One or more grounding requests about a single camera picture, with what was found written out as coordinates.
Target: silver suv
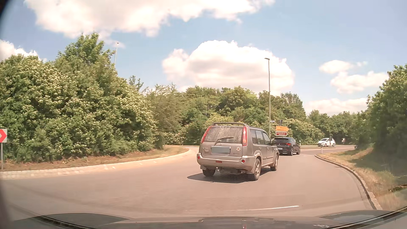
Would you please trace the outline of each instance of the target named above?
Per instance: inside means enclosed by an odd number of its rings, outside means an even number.
[[[260,128],[244,123],[213,123],[205,131],[199,145],[197,162],[205,176],[248,174],[258,180],[262,167],[277,170],[278,149]]]

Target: road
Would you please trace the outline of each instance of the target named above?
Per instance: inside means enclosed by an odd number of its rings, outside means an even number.
[[[203,176],[198,148],[153,165],[88,174],[3,180],[12,219],[93,212],[132,218],[172,216],[318,216],[371,209],[357,179],[314,157],[320,150],[280,156],[278,170],[258,181]],[[324,148],[324,152],[344,151]]]

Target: road marking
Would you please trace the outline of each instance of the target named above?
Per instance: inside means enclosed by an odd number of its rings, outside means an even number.
[[[282,208],[290,208],[290,207],[299,207],[299,205],[286,206],[286,207],[259,208],[259,209],[231,210],[231,211],[261,211],[261,210],[273,210],[273,209],[282,209]]]

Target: street sign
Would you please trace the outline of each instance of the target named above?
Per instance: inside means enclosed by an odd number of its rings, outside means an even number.
[[[286,126],[276,126],[276,131],[283,131],[283,132],[287,132],[290,128],[286,127]]]
[[[288,133],[285,132],[285,131],[276,131],[276,136],[283,136],[283,137],[285,137],[285,136],[287,136],[287,135],[288,135]]]
[[[7,129],[0,129],[0,143],[7,143]]]

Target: taillight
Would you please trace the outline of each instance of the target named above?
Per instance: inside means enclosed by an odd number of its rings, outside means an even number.
[[[243,127],[242,146],[247,146],[247,129]]]
[[[202,136],[201,143],[203,143],[203,142],[204,142],[205,137],[206,137],[206,135],[208,134],[209,129],[210,129],[211,127],[212,127],[212,126],[210,126],[210,127],[208,127],[208,128],[206,129],[205,133],[204,133],[204,134],[203,134],[203,136]]]

